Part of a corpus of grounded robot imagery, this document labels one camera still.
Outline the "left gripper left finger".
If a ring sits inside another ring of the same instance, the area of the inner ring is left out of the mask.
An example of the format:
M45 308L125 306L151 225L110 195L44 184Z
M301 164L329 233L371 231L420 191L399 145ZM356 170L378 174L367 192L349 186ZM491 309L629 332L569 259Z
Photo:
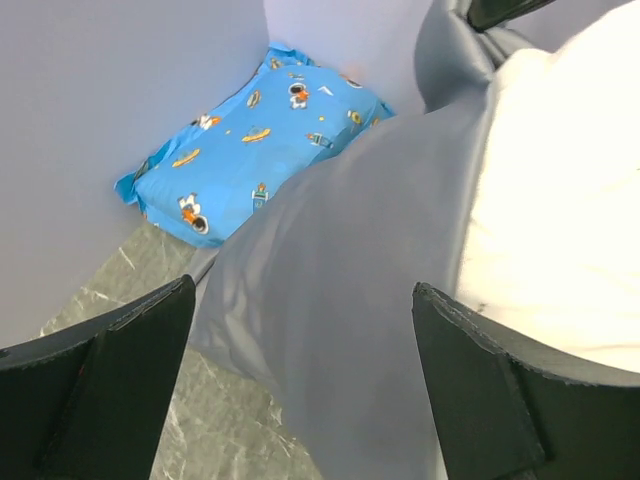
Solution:
M195 283L1 351L4 479L147 479L189 336Z

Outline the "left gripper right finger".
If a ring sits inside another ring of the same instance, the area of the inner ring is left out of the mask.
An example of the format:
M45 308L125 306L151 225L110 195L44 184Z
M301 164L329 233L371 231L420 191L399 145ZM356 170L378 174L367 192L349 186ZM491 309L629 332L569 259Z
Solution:
M427 283L413 323L451 479L636 479L639 376L533 340Z

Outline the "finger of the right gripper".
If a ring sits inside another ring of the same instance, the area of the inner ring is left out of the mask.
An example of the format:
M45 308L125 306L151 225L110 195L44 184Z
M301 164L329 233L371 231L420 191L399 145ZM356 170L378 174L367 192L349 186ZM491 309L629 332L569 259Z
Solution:
M472 0L467 12L469 25L484 32L552 3L554 0Z

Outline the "grey pillowcase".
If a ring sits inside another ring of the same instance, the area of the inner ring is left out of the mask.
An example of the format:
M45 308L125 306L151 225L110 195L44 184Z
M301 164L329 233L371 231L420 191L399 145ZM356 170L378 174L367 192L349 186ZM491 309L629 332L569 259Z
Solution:
M203 275L190 342L265 386L327 479L441 479L416 344L419 281L453 294L497 103L528 42L436 1L416 43L427 110L287 180Z

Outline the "white pillow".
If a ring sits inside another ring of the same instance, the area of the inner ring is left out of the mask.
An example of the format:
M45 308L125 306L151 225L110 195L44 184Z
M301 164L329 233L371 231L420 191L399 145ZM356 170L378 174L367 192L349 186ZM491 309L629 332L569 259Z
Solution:
M639 368L639 5L498 69L456 299L569 354Z

